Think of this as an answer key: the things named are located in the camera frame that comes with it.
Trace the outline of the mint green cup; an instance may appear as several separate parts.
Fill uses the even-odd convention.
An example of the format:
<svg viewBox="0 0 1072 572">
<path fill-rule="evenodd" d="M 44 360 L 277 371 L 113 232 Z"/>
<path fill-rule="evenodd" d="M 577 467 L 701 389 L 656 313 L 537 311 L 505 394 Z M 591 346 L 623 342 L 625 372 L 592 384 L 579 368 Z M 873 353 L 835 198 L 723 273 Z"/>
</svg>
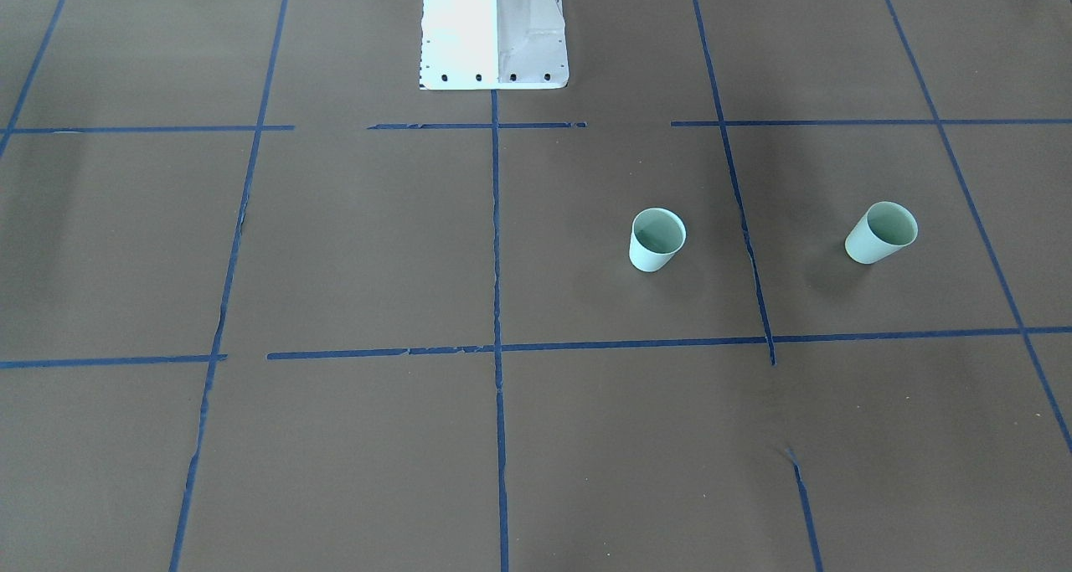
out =
<svg viewBox="0 0 1072 572">
<path fill-rule="evenodd" d="M 869 206 L 843 241 L 843 249 L 854 262 L 872 265 L 914 244 L 918 235 L 918 222 L 907 207 L 881 201 Z"/>
<path fill-rule="evenodd" d="M 684 221 L 662 207 L 650 207 L 636 214 L 629 235 L 629 262 L 643 273 L 661 270 L 687 240 Z"/>
</svg>

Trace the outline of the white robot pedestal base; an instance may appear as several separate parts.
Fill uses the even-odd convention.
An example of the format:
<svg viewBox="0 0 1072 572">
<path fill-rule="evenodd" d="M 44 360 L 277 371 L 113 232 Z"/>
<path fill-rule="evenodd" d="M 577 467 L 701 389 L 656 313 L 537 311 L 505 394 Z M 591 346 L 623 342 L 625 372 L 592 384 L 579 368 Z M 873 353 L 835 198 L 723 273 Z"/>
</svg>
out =
<svg viewBox="0 0 1072 572">
<path fill-rule="evenodd" d="M 564 0 L 422 0 L 419 87 L 563 89 Z"/>
</svg>

